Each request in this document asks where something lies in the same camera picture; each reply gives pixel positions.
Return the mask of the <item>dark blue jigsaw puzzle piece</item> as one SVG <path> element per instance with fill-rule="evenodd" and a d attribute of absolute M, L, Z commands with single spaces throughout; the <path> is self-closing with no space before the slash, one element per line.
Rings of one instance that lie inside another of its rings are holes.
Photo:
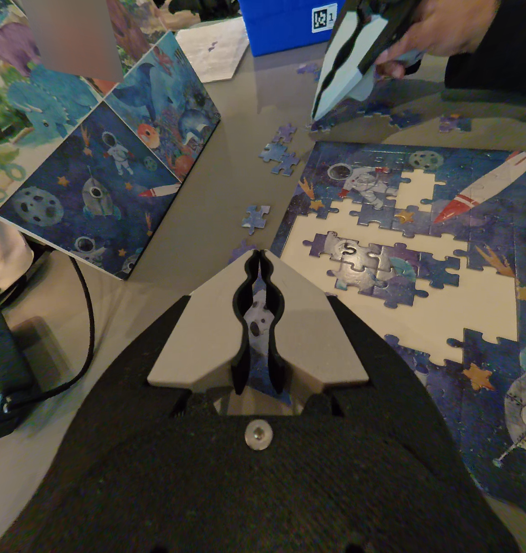
<path fill-rule="evenodd" d="M 423 116 L 410 109 L 396 107 L 396 88 L 392 81 L 380 81 L 369 98 L 366 99 L 359 112 L 364 117 L 379 116 L 387 119 L 391 127 L 405 130 L 422 123 Z"/>
<path fill-rule="evenodd" d="M 352 98 L 344 99 L 324 117 L 308 123 L 306 130 L 317 133 L 329 132 L 332 128 L 358 117 L 362 107 L 363 102 L 361 101 Z"/>

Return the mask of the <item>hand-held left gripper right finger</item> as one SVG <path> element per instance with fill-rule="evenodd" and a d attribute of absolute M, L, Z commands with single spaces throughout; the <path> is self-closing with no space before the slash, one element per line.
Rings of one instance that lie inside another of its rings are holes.
<path fill-rule="evenodd" d="M 369 375 L 330 303 L 331 297 L 268 249 L 262 250 L 269 329 L 268 367 L 275 388 L 287 391 L 291 412 L 333 388 L 359 387 Z"/>

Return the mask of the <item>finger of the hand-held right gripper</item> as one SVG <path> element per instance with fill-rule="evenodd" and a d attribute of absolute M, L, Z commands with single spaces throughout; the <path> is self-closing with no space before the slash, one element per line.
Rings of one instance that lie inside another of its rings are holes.
<path fill-rule="evenodd" d="M 365 99 L 369 96 L 369 94 L 372 90 L 373 84 L 374 84 L 374 68 L 373 67 L 374 66 L 371 66 L 370 69 L 366 73 L 361 73 L 360 74 L 360 80 L 351 89 L 351 91 L 346 94 L 346 96 L 343 99 L 345 99 L 346 97 L 351 97 L 353 99 L 361 101 L 361 100 L 363 100 L 363 99 Z"/>
<path fill-rule="evenodd" d="M 355 42 L 360 31 L 357 9 L 342 9 L 336 20 L 321 67 L 311 120 L 319 121 L 346 96 L 360 80 Z"/>

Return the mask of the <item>space jigsaw puzzle board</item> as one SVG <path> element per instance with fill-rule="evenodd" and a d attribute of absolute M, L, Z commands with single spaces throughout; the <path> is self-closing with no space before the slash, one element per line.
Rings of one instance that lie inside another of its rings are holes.
<path fill-rule="evenodd" d="M 455 257 L 459 286 L 397 308 L 337 290 L 302 244 L 328 231 Z M 526 511 L 526 152 L 316 142 L 271 250 L 397 351 L 480 488 Z"/>

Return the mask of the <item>black power adapter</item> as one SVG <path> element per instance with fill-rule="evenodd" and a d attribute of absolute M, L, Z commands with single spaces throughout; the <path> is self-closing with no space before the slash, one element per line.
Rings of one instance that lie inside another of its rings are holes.
<path fill-rule="evenodd" d="M 33 405 L 6 407 L 30 400 L 39 391 L 31 368 L 0 311 L 0 439 L 11 434 L 29 416 Z"/>

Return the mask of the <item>illustrated puzzle box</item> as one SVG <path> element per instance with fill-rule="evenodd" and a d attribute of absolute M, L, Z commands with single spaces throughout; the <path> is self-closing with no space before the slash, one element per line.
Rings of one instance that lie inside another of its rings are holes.
<path fill-rule="evenodd" d="M 108 1 L 120 83 L 46 68 L 0 1 L 0 219 L 128 279 L 220 122 L 170 1 Z"/>

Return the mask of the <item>blue plastic bin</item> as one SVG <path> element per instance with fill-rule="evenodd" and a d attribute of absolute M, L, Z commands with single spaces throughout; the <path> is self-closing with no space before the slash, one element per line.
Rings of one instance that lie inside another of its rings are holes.
<path fill-rule="evenodd" d="M 345 1 L 239 1 L 253 57 L 330 39 Z"/>

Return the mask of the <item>joined spaceship puzzle pieces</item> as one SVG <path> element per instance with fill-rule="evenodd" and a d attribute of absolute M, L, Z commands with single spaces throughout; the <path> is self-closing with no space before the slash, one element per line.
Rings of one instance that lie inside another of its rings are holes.
<path fill-rule="evenodd" d="M 337 263 L 336 269 L 327 272 L 335 279 L 337 290 L 355 287 L 360 295 L 382 300 L 386 308 L 412 306 L 415 298 L 427 298 L 428 292 L 417 287 L 418 280 L 427 281 L 434 289 L 459 286 L 459 259 L 436 259 L 432 253 L 411 250 L 404 243 L 363 245 L 328 231 L 316 233 L 302 244 L 309 248 L 310 256 L 326 256 Z"/>

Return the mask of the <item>person's right hand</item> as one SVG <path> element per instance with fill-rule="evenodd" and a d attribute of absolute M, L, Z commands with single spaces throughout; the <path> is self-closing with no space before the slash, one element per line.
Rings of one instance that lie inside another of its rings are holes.
<path fill-rule="evenodd" d="M 436 57 L 476 51 L 500 1 L 421 1 L 405 34 L 376 59 L 381 76 L 402 78 L 400 57 L 413 50 Z"/>

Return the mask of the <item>white instruction sheet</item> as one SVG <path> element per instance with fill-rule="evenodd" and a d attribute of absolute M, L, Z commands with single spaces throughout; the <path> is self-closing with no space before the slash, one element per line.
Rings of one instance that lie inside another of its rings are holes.
<path fill-rule="evenodd" d="M 203 84 L 232 79 L 249 46 L 242 17 L 178 31 L 176 40 Z"/>

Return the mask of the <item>person's right forearm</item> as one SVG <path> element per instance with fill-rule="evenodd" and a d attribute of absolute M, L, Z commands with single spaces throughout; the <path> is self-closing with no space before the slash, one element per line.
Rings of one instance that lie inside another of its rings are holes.
<path fill-rule="evenodd" d="M 526 97 L 526 1 L 499 2 L 476 51 L 448 59 L 444 84 Z"/>

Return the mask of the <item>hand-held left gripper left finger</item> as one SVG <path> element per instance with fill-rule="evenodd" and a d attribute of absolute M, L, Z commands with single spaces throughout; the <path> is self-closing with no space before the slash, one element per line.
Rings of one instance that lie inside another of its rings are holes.
<path fill-rule="evenodd" d="M 250 373 L 245 314 L 253 303 L 260 252 L 250 250 L 176 303 L 179 314 L 147 382 L 191 393 L 233 390 Z"/>

